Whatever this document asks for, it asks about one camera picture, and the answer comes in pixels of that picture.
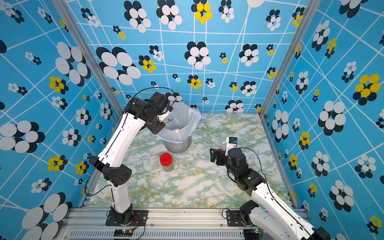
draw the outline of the trash can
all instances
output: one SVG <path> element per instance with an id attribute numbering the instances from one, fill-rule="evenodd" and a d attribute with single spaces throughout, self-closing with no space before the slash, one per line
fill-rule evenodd
<path id="1" fill-rule="evenodd" d="M 182 153 L 191 145 L 192 134 L 201 119 L 201 113 L 188 107 L 184 102 L 176 102 L 169 116 L 171 121 L 157 134 L 163 140 L 166 149 L 172 153 Z"/>

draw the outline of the yellow circle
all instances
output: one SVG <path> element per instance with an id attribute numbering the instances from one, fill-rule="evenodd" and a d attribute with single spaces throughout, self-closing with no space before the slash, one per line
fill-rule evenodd
<path id="1" fill-rule="evenodd" d="M 207 19 L 211 19 L 211 18 L 212 18 L 212 13 L 211 13 L 211 12 L 207 12 L 207 13 L 205 14 L 205 17 L 206 17 Z"/>
<path id="2" fill-rule="evenodd" d="M 204 4 L 204 11 L 207 12 L 209 10 L 211 10 L 211 5 L 209 3 Z"/>
<path id="3" fill-rule="evenodd" d="M 200 22 L 202 23 L 202 24 L 205 24 L 206 22 L 207 22 L 207 18 L 206 17 L 201 17 L 200 18 Z"/>
<path id="4" fill-rule="evenodd" d="M 201 12 L 203 9 L 204 9 L 204 5 L 203 5 L 202 3 L 199 3 L 199 4 L 197 5 L 197 10 L 198 10 L 199 12 Z"/>
<path id="5" fill-rule="evenodd" d="M 201 18 L 201 13 L 200 12 L 195 12 L 195 18 L 199 20 Z"/>
<path id="6" fill-rule="evenodd" d="M 377 81 L 380 79 L 380 75 L 378 74 L 373 74 L 370 78 L 369 78 L 369 81 L 371 83 L 377 83 Z"/>
<path id="7" fill-rule="evenodd" d="M 380 90 L 381 88 L 381 85 L 380 83 L 374 83 L 371 85 L 371 87 L 369 88 L 372 92 L 376 93 Z"/>
<path id="8" fill-rule="evenodd" d="M 361 92 L 363 89 L 364 89 L 364 84 L 362 84 L 362 83 L 357 84 L 357 86 L 356 86 L 357 92 Z"/>
<path id="9" fill-rule="evenodd" d="M 361 96 L 365 98 L 368 97 L 370 94 L 371 94 L 371 91 L 368 88 L 361 91 Z"/>
<path id="10" fill-rule="evenodd" d="M 360 78 L 360 82 L 361 83 L 367 83 L 369 81 L 369 76 L 368 75 L 364 75 Z"/>

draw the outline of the plastic bag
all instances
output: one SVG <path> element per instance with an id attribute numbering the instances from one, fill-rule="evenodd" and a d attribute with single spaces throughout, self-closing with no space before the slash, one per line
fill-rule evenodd
<path id="1" fill-rule="evenodd" d="M 184 102 L 175 102 L 172 107 L 173 110 L 168 118 L 174 117 L 174 119 L 166 123 L 166 126 L 157 136 L 167 142 L 184 142 L 196 131 L 201 119 L 201 113 L 188 107 Z"/>

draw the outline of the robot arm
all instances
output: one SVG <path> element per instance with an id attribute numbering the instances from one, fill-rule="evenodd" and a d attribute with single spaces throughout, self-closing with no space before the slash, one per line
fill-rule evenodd
<path id="1" fill-rule="evenodd" d="M 127 186 L 132 170 L 122 164 L 123 157 L 141 129 L 147 127 L 157 134 L 165 127 L 163 120 L 171 111 L 169 100 L 161 93 L 156 92 L 146 100 L 132 98 L 111 140 L 97 157 L 92 156 L 89 160 L 103 173 L 112 188 L 111 213 L 121 225 L 127 225 L 132 220 L 132 204 Z"/>
<path id="2" fill-rule="evenodd" d="M 257 225 L 266 230 L 274 239 L 330 240 L 329 233 L 322 227 L 316 229 L 297 215 L 269 187 L 267 181 L 255 170 L 248 167 L 245 155 L 236 148 L 237 138 L 227 137 L 226 151 L 210 149 L 211 162 L 225 166 L 234 176 L 239 188 L 251 200 L 240 208 L 240 216 L 245 225 Z M 274 217 L 267 215 L 257 204 L 263 205 Z"/>

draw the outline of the blue wallpaper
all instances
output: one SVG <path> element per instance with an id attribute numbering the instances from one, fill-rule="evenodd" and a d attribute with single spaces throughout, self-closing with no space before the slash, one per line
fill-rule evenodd
<path id="1" fill-rule="evenodd" d="M 116 111 L 52 2 L 0 0 L 0 239 L 52 239 Z"/>
<path id="2" fill-rule="evenodd" d="M 383 14 L 323 0 L 264 115 L 298 205 L 337 240 L 384 239 Z"/>
<path id="3" fill-rule="evenodd" d="M 166 87 L 201 112 L 260 111 L 308 0 L 69 0 L 122 106 Z M 159 88 L 140 93 L 143 99 Z"/>

